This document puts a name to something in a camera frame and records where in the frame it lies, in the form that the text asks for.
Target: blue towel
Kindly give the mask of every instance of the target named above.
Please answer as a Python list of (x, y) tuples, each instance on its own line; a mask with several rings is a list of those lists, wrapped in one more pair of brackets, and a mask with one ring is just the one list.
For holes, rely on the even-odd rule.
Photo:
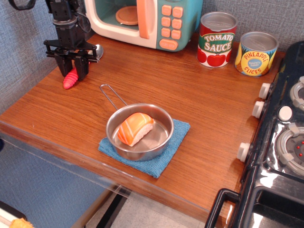
[(116, 160), (129, 165), (135, 169), (138, 169), (142, 172), (145, 172), (154, 178), (159, 178), (161, 173), (167, 167), (171, 158), (177, 151), (178, 147), (180, 146), (182, 140), (184, 139), (185, 135), (187, 134), (188, 130), (190, 129), (190, 124), (185, 123), (179, 120), (173, 120), (174, 122), (174, 131), (171, 138), (168, 141), (168, 146), (165, 151), (153, 158), (149, 161), (130, 161), (127, 160), (116, 153), (112, 144), (107, 138), (104, 138), (99, 143), (99, 150), (108, 156), (115, 158)]

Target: toy microwave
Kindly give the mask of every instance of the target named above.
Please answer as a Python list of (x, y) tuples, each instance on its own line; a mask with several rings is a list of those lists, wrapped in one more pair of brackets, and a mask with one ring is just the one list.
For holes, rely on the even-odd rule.
[(85, 0), (97, 34), (166, 51), (185, 48), (199, 26), (203, 0)]

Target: wooden table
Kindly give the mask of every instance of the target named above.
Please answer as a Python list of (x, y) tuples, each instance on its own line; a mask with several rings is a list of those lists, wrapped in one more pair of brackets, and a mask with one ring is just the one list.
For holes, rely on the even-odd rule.
[[(65, 90), (56, 68), (0, 116), (0, 130), (206, 221), (219, 189), (240, 190), (244, 164), (236, 158), (238, 147), (253, 139), (258, 125), (251, 116), (253, 106), (261, 100), (262, 83), (273, 81), (284, 53), (276, 54), (267, 75), (249, 77), (234, 67), (237, 43), (225, 67), (201, 65), (197, 34), (177, 53), (99, 35), (89, 42), (102, 45), (104, 56), (90, 64), (83, 81)], [(98, 151), (115, 111), (101, 84), (111, 85), (128, 104), (155, 104), (191, 125), (158, 179)]]

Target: stainless steel pot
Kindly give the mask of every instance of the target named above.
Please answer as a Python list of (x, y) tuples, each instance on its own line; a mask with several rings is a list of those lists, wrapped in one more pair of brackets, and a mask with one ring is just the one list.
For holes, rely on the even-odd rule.
[[(104, 86), (109, 87), (126, 106), (117, 109), (112, 100), (104, 92)], [(116, 152), (120, 156), (131, 161), (147, 161), (162, 154), (173, 134), (174, 124), (171, 116), (164, 109), (153, 104), (127, 105), (127, 103), (109, 85), (101, 85), (100, 90), (117, 110), (108, 120), (105, 130), (106, 136)], [(153, 129), (137, 144), (131, 147), (118, 139), (117, 132), (122, 122), (130, 115), (137, 112), (146, 113), (152, 117), (154, 119), (154, 124)]]

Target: black stove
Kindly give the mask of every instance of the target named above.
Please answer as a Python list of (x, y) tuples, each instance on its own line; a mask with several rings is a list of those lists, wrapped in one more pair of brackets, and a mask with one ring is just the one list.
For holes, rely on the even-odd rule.
[(272, 84), (263, 84), (252, 115), (252, 143), (241, 143), (245, 163), (240, 193), (221, 189), (206, 222), (214, 227), (224, 201), (235, 203), (228, 227), (304, 228), (304, 41), (289, 47)]

